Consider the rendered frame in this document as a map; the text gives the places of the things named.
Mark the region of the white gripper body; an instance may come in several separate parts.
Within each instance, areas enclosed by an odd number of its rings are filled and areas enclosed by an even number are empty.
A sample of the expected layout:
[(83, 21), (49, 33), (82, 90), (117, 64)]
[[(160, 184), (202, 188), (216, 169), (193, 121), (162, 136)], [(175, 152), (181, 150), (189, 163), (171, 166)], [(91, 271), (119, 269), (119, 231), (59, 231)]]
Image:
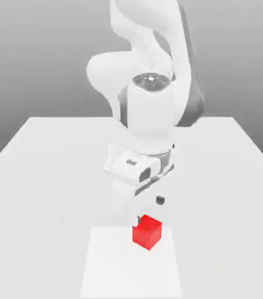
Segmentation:
[(148, 189), (151, 188), (160, 179), (165, 177), (174, 169), (173, 163), (168, 163), (163, 169), (159, 169), (158, 173), (152, 172), (153, 168), (146, 167), (136, 180), (130, 180), (127, 177), (113, 178), (113, 193), (120, 203), (125, 202), (126, 209), (130, 216), (140, 216), (143, 214), (142, 209), (152, 206), (152, 193)]

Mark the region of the small red cube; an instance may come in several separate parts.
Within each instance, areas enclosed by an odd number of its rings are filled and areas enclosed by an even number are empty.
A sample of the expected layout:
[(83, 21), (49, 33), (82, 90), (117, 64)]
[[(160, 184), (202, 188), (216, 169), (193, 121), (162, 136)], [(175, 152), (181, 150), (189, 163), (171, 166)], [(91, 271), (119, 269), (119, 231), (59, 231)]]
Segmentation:
[(140, 223), (132, 228), (132, 241), (151, 250), (162, 237), (162, 222), (144, 214)]

